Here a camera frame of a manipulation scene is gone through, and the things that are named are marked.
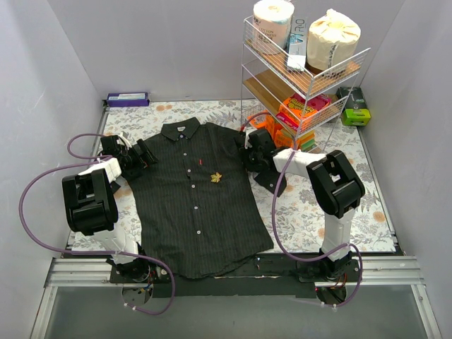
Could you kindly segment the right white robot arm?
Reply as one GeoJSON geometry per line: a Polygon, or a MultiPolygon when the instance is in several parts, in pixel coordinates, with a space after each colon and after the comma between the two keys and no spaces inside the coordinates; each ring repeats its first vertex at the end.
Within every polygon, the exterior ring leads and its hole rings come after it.
{"type": "Polygon", "coordinates": [[[343,259],[350,257],[352,219],[364,185],[340,150],[328,154],[306,153],[293,148],[278,148],[265,128],[241,128],[236,139],[239,153],[247,170],[255,172],[255,181],[273,194],[271,222],[275,240],[282,252],[293,260],[320,262],[320,274],[327,280],[338,279],[345,272],[343,259]],[[324,212],[324,238],[319,255],[300,258],[289,253],[278,236],[275,219],[277,198],[285,190],[285,175],[308,179],[316,202],[324,212]]]}

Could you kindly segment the black pinstriped shirt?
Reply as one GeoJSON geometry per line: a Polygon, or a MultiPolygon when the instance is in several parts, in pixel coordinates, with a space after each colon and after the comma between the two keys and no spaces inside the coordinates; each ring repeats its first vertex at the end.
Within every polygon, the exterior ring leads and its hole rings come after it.
{"type": "Polygon", "coordinates": [[[128,185],[148,256],[190,279],[220,275],[274,247],[248,173],[239,132],[197,118],[164,124],[145,143],[159,163],[128,185]],[[219,183],[210,176],[221,173],[219,183]]]}

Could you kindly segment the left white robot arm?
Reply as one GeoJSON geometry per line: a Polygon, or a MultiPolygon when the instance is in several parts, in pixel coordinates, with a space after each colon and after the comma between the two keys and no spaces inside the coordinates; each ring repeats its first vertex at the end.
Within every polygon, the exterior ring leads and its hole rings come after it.
{"type": "Polygon", "coordinates": [[[100,142],[102,152],[93,164],[62,179],[66,219],[73,232],[94,239],[112,252],[112,266],[125,268],[134,282],[141,283],[149,277],[150,265],[141,258],[141,246],[117,224],[114,193],[119,189],[118,178],[131,182],[158,159],[142,139],[131,144],[119,134],[103,136],[100,142]]]}

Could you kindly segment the gold brooch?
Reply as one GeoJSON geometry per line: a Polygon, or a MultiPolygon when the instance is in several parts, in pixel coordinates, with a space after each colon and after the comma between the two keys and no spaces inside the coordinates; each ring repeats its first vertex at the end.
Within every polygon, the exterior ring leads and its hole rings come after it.
{"type": "Polygon", "coordinates": [[[219,183],[221,179],[222,179],[222,175],[219,172],[216,172],[210,176],[210,181],[212,183],[219,183]]]}

